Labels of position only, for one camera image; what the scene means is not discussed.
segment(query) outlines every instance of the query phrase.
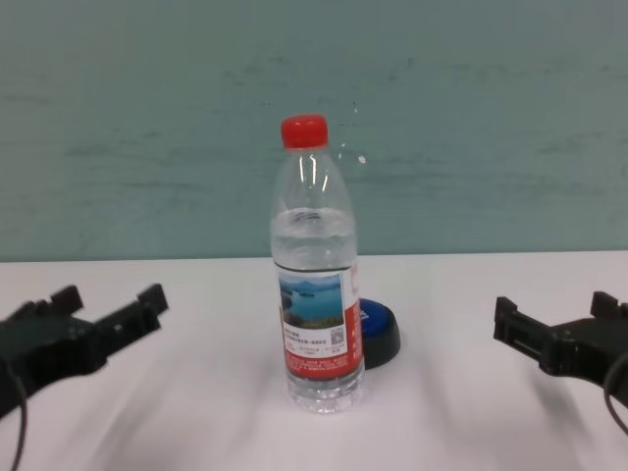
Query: blue lid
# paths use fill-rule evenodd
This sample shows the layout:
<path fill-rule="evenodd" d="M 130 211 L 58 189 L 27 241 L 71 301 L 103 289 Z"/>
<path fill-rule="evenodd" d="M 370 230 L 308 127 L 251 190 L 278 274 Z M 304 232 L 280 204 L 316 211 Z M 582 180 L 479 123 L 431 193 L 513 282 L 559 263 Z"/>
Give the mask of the blue lid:
<path fill-rule="evenodd" d="M 380 335 L 389 322 L 386 306 L 370 299 L 360 299 L 360 309 L 362 310 L 362 338 L 368 339 Z"/>
<path fill-rule="evenodd" d="M 388 307 L 370 299 L 360 299 L 362 347 L 367 370 L 388 363 L 401 348 L 399 327 Z"/>

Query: wall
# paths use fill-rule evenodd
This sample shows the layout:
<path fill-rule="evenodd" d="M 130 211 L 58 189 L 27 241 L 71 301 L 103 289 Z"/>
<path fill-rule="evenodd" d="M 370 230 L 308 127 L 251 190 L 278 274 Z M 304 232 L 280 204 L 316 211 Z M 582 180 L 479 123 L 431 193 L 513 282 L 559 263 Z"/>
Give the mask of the wall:
<path fill-rule="evenodd" d="M 626 248 L 627 14 L 4 0 L 0 260 L 265 255 L 302 112 L 329 117 L 363 253 Z"/>

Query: water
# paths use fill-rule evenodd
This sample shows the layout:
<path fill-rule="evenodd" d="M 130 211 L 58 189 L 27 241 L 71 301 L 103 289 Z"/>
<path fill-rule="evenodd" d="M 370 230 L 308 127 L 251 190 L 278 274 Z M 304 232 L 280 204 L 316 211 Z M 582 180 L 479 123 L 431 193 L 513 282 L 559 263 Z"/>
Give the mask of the water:
<path fill-rule="evenodd" d="M 271 237 L 275 263 L 291 270 L 341 270 L 357 258 L 355 224 L 338 209 L 280 213 L 272 222 Z"/>
<path fill-rule="evenodd" d="M 355 224 L 331 208 L 295 208 L 279 213 L 271 224 L 275 263 L 291 270 L 342 270 L 357 258 Z M 301 407 L 318 413 L 347 409 L 360 391 L 364 363 L 353 372 L 327 381 L 300 378 L 288 371 L 288 392 Z"/>

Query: white table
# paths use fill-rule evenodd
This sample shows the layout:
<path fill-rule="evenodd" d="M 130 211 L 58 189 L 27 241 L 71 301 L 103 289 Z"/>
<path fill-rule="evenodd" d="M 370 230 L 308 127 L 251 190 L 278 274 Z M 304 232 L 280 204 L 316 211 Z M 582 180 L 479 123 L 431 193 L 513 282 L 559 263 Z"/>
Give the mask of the white table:
<path fill-rule="evenodd" d="M 163 330 L 29 402 L 24 470 L 625 470 L 602 390 L 550 378 L 495 340 L 496 296 L 549 324 L 628 300 L 628 252 L 361 258 L 361 292 L 402 348 L 337 416 L 285 391 L 269 260 L 0 265 L 0 313 L 77 284 L 95 319 L 162 283 Z M 8 467 L 19 417 L 0 422 Z"/>

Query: water bottle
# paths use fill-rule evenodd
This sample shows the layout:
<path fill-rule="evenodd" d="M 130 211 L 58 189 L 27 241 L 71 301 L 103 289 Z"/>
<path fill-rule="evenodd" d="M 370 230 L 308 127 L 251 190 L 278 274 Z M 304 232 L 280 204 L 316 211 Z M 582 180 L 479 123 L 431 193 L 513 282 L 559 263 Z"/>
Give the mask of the water bottle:
<path fill-rule="evenodd" d="M 318 413 L 347 409 L 364 370 L 355 220 L 320 115 L 287 118 L 271 247 L 281 297 L 288 392 Z"/>

